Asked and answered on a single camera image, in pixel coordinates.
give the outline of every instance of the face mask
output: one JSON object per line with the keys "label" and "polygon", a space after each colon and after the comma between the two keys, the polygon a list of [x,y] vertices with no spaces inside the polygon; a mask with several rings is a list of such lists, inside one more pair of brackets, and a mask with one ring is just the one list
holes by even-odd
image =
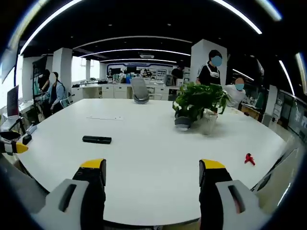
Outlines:
{"label": "face mask", "polygon": [[49,81],[51,84],[54,84],[57,81],[56,75],[54,73],[50,73]]}
{"label": "face mask", "polygon": [[236,84],[236,89],[237,90],[242,90],[244,88],[244,84]]}
{"label": "face mask", "polygon": [[211,59],[211,62],[214,66],[220,66],[222,64],[222,58],[220,56],[215,56]]}

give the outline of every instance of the green leaves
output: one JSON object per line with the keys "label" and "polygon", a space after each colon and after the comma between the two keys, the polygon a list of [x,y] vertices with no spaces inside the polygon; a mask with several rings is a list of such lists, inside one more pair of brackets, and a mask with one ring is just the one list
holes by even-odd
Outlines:
{"label": "green leaves", "polygon": [[218,107],[223,108],[220,113],[223,114],[229,97],[220,85],[207,86],[190,82],[185,86],[186,89],[183,86],[180,87],[182,94],[176,98],[179,106],[173,103],[176,114],[188,117],[192,122],[196,121],[198,116],[203,117],[204,109],[217,112]]}

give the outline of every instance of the white pillar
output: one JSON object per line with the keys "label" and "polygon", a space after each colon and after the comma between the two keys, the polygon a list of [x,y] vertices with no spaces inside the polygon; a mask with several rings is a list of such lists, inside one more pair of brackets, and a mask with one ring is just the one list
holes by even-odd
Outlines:
{"label": "white pillar", "polygon": [[61,48],[53,53],[52,72],[59,74],[59,81],[67,90],[71,88],[71,60],[71,49]]}
{"label": "white pillar", "polygon": [[91,60],[86,60],[85,79],[90,80],[90,78],[91,78]]}
{"label": "white pillar", "polygon": [[106,79],[106,64],[100,62],[99,79]]}
{"label": "white pillar", "polygon": [[191,48],[190,81],[196,81],[198,70],[203,65],[207,64],[209,61],[209,53],[213,49],[218,50],[222,54],[223,61],[222,65],[218,67],[218,70],[220,71],[221,85],[225,85],[227,74],[227,49],[205,39],[200,40]]}

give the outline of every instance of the potted plant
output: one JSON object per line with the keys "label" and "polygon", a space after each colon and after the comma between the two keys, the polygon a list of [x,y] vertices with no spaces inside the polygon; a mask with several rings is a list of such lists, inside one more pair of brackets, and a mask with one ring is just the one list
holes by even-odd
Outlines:
{"label": "potted plant", "polygon": [[175,110],[175,125],[179,128],[190,128],[191,124],[201,120],[204,116],[208,119],[217,118],[217,109],[222,108],[223,114],[228,94],[220,85],[198,85],[193,82],[180,87],[181,94],[173,102]]}

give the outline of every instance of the red object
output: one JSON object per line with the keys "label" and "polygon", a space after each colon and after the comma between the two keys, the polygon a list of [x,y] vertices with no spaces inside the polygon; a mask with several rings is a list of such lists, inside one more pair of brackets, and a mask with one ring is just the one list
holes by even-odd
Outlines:
{"label": "red object", "polygon": [[253,165],[255,165],[254,159],[250,153],[246,154],[244,163],[246,164],[247,162],[251,162]]}

